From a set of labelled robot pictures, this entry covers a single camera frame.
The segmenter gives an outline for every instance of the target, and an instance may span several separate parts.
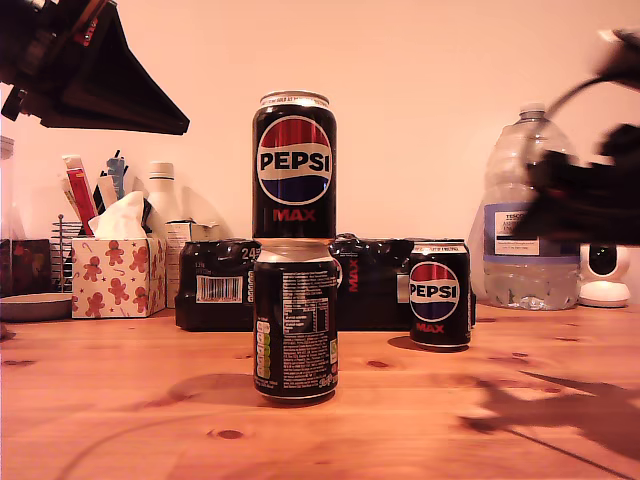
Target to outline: wire organizer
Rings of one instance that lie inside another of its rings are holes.
[[[51,282],[53,290],[71,293],[73,265],[71,263],[71,240],[80,237],[82,222],[65,222],[64,215],[58,215],[51,230]]]

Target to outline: wooden table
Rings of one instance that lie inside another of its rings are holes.
[[[11,325],[2,479],[640,478],[640,308],[479,306],[471,348],[340,334],[335,395],[274,406],[248,333]]]

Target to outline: tissue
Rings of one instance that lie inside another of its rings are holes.
[[[131,192],[112,204],[105,212],[89,220],[97,240],[133,240],[147,238],[142,228],[142,192]]]

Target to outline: bowl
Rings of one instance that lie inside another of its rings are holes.
[[[0,298],[4,322],[39,322],[71,318],[70,293],[34,293]]]

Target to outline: tissue box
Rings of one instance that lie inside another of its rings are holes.
[[[73,240],[73,318],[148,317],[166,304],[164,240]]]
[[[180,287],[180,252],[187,242],[211,242],[219,239],[217,225],[190,222],[167,223],[167,307],[176,308]]]

